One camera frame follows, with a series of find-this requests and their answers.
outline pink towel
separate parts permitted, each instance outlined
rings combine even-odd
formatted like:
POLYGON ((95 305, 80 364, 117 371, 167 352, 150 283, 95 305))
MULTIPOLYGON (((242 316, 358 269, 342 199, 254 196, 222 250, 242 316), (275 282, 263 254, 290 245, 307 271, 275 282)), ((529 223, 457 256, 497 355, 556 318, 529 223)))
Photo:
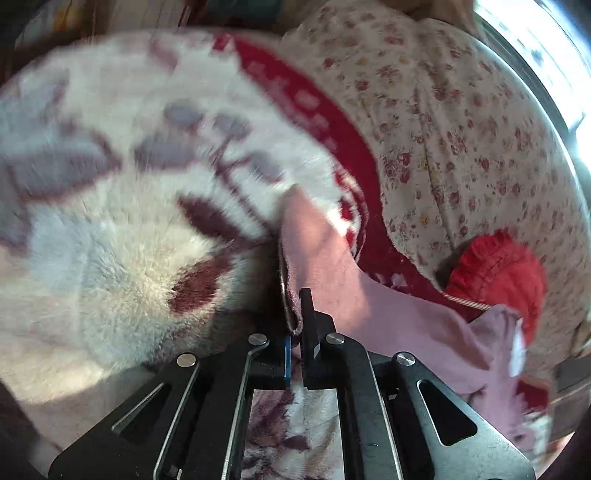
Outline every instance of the pink towel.
POLYGON ((281 244, 296 312, 298 292, 311 288, 315 309, 331 315, 338 332, 382 355, 413 353, 455 392, 470 395, 472 407, 505 437, 527 448, 531 435, 522 427, 518 377, 508 368, 515 310, 498 305, 468 324, 447 307, 378 284, 297 188, 287 201, 281 244))

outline screw head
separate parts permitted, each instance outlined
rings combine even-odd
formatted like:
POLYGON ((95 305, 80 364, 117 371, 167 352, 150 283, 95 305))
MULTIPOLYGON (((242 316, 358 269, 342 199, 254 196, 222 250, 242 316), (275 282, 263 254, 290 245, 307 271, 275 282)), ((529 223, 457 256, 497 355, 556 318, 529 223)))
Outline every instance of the screw head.
POLYGON ((177 358, 177 365, 183 368, 192 367, 197 362, 197 358, 192 353, 184 353, 177 358))
POLYGON ((326 336, 326 341, 331 345, 342 345, 345 342, 345 337, 340 333, 329 333, 326 336))
POLYGON ((263 345, 267 341, 267 337, 262 333, 253 333, 248 337, 248 343, 251 345, 263 345))
POLYGON ((411 353, 400 352, 398 355, 396 355, 396 361, 404 367, 410 367, 411 365, 414 365, 416 360, 411 353))

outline red ruffled fabric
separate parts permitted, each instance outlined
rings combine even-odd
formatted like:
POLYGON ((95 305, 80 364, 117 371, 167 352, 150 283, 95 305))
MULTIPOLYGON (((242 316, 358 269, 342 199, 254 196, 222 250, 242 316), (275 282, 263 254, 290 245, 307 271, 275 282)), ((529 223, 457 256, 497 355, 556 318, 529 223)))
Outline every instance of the red ruffled fabric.
POLYGON ((523 316, 526 345, 535 338, 538 317, 547 292, 542 265, 506 229, 475 238, 454 268, 445 292, 461 299, 504 304, 523 316))

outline red fabric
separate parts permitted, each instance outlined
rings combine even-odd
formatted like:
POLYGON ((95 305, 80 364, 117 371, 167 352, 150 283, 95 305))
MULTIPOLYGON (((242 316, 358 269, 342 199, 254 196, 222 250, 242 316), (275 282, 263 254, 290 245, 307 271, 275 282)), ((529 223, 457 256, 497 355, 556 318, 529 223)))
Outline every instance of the red fabric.
POLYGON ((523 316, 525 343, 535 337, 547 291, 544 269, 506 230, 474 239, 450 277, 446 293, 489 305, 504 304, 523 316))
POLYGON ((521 395, 527 404, 526 413, 533 411, 546 411, 550 403, 550 391, 548 386, 532 385, 521 379, 517 384, 517 395, 521 395))

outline fabric fold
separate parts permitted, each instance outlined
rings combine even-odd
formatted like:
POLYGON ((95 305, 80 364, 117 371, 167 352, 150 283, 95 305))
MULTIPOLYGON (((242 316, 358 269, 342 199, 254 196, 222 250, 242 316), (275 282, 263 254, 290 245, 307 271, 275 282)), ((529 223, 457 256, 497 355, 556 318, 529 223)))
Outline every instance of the fabric fold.
POLYGON ((516 445, 528 441, 522 404, 509 362, 519 314, 503 305, 466 323, 447 307, 397 292, 367 277, 349 245, 298 188, 287 200, 281 245, 288 267, 288 294, 296 312, 298 292, 312 290, 314 308, 337 330, 369 351, 408 351, 516 445))

